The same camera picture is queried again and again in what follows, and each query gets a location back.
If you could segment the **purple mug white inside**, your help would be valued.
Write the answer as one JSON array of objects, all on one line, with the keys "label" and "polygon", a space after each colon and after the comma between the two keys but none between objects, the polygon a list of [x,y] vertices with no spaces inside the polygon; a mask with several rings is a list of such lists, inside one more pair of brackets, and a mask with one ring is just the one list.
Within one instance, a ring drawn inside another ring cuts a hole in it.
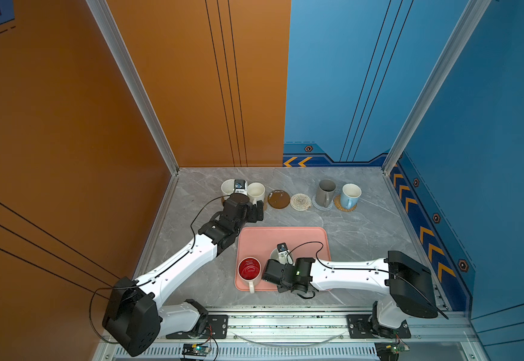
[{"label": "purple mug white inside", "polygon": [[280,262],[281,264],[288,264],[290,263],[291,257],[288,255],[288,252],[278,252],[277,249],[273,250],[270,255],[271,260],[276,260]]}]

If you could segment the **dark brown rimmed coaster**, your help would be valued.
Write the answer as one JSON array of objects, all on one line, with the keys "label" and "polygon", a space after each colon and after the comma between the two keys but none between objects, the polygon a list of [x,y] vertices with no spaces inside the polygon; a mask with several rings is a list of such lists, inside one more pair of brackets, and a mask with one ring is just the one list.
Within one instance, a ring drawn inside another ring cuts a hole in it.
[{"label": "dark brown rimmed coaster", "polygon": [[268,196],[268,204],[274,209],[284,209],[290,204],[290,194],[285,190],[274,190]]}]

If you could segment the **white woven round coaster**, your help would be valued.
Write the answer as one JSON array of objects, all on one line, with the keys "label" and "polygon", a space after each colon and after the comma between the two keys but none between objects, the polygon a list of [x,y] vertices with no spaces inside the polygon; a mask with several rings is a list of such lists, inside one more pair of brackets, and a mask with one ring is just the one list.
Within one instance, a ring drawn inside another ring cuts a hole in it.
[{"label": "white woven round coaster", "polygon": [[311,208],[311,198],[304,193],[297,193],[290,197],[290,206],[296,211],[307,211]]}]

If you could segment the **grey green mug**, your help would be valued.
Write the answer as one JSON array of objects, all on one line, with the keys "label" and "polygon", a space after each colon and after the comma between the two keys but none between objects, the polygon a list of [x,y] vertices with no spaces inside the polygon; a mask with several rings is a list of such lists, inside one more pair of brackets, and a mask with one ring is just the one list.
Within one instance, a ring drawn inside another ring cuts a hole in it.
[{"label": "grey green mug", "polygon": [[321,180],[314,197],[316,204],[322,208],[329,208],[336,192],[336,183],[330,179]]}]

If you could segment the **light blue mug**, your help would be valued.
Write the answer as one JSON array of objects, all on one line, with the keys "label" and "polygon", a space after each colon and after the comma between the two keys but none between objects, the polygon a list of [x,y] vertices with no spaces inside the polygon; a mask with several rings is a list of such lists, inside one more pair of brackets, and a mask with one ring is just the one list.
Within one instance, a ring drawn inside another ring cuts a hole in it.
[{"label": "light blue mug", "polygon": [[340,205],[345,210],[352,210],[362,196],[361,188],[356,184],[345,184],[342,187]]}]

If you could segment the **blue grey woven coaster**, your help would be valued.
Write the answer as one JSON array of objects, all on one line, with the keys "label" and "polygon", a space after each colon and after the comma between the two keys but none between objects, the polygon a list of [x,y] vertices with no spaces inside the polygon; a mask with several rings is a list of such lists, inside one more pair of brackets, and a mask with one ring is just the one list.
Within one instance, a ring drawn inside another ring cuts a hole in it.
[{"label": "blue grey woven coaster", "polygon": [[330,202],[330,204],[329,204],[328,206],[323,207],[323,206],[321,206],[321,205],[319,205],[319,204],[317,203],[315,197],[312,197],[311,202],[312,202],[312,205],[313,205],[317,210],[319,210],[319,211],[329,211],[329,210],[331,210],[331,209],[333,208],[333,206],[334,206],[334,203],[333,203],[333,201],[332,201],[332,202]]}]

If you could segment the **tan wicker round coaster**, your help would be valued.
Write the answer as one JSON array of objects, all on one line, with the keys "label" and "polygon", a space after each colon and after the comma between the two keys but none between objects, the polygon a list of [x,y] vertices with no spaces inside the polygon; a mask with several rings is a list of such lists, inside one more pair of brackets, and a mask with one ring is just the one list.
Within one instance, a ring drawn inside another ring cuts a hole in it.
[{"label": "tan wicker round coaster", "polygon": [[340,211],[343,211],[343,212],[352,212],[356,209],[357,207],[357,204],[353,205],[352,207],[350,208],[345,208],[342,204],[341,204],[341,195],[338,194],[334,199],[333,199],[333,204],[334,206],[340,210]]}]

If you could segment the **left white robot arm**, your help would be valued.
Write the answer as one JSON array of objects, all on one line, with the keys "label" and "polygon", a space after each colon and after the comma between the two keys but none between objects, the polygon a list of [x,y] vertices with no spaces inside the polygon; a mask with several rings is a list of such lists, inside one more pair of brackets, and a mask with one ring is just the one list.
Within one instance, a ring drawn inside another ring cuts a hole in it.
[{"label": "left white robot arm", "polygon": [[178,305],[166,301],[191,275],[233,245],[245,224],[262,221],[263,208],[263,201],[252,203],[247,195],[233,193],[225,198],[223,210],[178,253],[134,280],[120,279],[110,288],[102,319],[111,342],[135,357],[165,335],[203,335],[209,315],[205,307],[193,299]]}]

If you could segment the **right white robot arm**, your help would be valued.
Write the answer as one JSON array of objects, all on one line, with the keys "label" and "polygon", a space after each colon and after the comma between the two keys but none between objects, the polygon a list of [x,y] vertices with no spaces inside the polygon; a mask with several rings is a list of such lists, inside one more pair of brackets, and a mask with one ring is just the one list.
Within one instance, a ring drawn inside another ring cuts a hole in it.
[{"label": "right white robot arm", "polygon": [[411,336],[408,318],[434,319],[445,316],[436,305],[430,269],[401,251],[362,263],[334,262],[317,257],[300,257],[293,264],[269,260],[262,279],[300,297],[309,291],[334,289],[379,293],[372,313],[352,321],[359,333],[373,338]]}]

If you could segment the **pink rectangular tray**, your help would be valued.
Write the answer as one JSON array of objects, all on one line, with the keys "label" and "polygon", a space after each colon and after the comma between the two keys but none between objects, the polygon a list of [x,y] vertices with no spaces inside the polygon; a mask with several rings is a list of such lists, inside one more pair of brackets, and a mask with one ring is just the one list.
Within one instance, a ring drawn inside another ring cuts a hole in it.
[{"label": "pink rectangular tray", "polygon": [[323,249],[319,252],[322,260],[331,260],[326,231],[321,227],[245,227],[238,237],[236,256],[236,289],[249,292],[249,286],[239,277],[238,266],[245,258],[257,259],[262,268],[266,265],[272,253],[277,251],[277,245],[285,243],[289,251],[304,242],[322,242]]}]

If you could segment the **red inside white mug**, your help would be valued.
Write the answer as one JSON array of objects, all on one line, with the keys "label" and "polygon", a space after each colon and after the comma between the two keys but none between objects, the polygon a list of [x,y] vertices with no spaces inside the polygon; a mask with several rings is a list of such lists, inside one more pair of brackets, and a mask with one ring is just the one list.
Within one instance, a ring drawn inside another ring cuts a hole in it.
[{"label": "red inside white mug", "polygon": [[247,257],[240,261],[237,274],[249,293],[255,293],[255,287],[260,284],[263,269],[258,259]]}]

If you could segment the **green circuit board left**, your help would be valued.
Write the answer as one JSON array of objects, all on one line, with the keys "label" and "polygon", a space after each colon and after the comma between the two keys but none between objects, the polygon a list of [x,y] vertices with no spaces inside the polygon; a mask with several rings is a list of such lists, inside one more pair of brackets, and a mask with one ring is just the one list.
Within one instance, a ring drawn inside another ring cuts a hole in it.
[{"label": "green circuit board left", "polygon": [[183,344],[182,359],[204,360],[212,352],[208,344]]}]

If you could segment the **circuit board right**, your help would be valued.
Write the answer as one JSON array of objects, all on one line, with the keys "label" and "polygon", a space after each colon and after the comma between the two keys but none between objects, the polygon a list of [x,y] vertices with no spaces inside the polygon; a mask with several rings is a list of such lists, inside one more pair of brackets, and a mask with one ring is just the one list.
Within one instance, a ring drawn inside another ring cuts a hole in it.
[{"label": "circuit board right", "polygon": [[407,344],[375,344],[376,353],[380,361],[399,361],[400,355],[410,351]]}]

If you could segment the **aluminium front rail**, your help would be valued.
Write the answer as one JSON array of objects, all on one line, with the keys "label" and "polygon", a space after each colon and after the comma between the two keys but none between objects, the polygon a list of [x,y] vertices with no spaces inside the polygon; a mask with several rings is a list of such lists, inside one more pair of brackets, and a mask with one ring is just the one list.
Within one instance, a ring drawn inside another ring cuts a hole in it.
[{"label": "aluminium front rail", "polygon": [[407,320],[408,339],[350,337],[346,316],[363,308],[214,308],[228,316],[227,337],[206,340],[158,338],[140,360],[182,359],[183,344],[208,344],[204,360],[380,360],[375,344],[407,344],[400,360],[487,360],[486,350],[461,312]]}]

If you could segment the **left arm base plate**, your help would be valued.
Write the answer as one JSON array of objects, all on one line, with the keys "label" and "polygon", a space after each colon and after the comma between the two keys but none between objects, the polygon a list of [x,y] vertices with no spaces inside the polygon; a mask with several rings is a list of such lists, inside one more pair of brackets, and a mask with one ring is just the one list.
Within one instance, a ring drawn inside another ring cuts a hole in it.
[{"label": "left arm base plate", "polygon": [[208,315],[189,332],[174,332],[166,336],[166,339],[198,339],[206,340],[211,335],[216,339],[227,337],[228,316],[225,314]]}]

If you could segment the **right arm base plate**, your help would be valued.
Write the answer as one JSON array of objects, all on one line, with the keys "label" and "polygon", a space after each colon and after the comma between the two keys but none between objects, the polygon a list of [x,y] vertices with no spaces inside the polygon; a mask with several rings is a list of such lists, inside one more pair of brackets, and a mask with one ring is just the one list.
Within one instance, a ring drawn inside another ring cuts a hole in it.
[{"label": "right arm base plate", "polygon": [[397,329],[391,329],[375,324],[371,314],[349,314],[346,316],[346,320],[348,331],[352,339],[395,339],[396,337],[408,339],[412,337],[406,320],[403,320],[401,326]]}]

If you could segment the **aluminium corner post left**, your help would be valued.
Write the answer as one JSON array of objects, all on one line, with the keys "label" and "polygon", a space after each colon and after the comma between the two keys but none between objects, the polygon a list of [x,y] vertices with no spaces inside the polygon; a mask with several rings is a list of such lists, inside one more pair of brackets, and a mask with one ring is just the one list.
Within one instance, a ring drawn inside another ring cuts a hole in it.
[{"label": "aluminium corner post left", "polygon": [[142,79],[136,69],[130,52],[121,35],[115,18],[107,1],[87,0],[87,6],[100,29],[104,40],[117,64],[132,98],[134,99],[146,126],[165,162],[168,170],[174,176],[179,174],[179,164],[167,140],[161,122],[155,112]]}]

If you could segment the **aluminium corner post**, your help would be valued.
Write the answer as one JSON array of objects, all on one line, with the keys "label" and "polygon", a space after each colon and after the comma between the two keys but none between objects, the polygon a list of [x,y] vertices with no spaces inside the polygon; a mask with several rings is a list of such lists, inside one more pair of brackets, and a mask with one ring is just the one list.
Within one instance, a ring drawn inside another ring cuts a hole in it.
[{"label": "aluminium corner post", "polygon": [[468,1],[382,166],[389,176],[471,38],[490,0]]},{"label": "aluminium corner post", "polygon": [[117,64],[132,98],[134,99],[146,126],[165,162],[168,170],[174,176],[179,174],[179,164],[167,140],[161,122],[155,112],[142,79],[136,69],[130,52],[121,35],[115,18],[107,1],[87,0],[87,6],[100,29],[104,40]]}]

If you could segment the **aluminium corner post right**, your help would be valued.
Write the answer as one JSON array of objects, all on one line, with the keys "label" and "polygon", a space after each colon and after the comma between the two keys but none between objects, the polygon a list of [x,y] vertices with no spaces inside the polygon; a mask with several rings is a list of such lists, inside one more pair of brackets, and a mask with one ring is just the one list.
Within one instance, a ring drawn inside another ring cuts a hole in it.
[{"label": "aluminium corner post right", "polygon": [[490,0],[468,1],[382,166],[389,176],[471,38]]}]

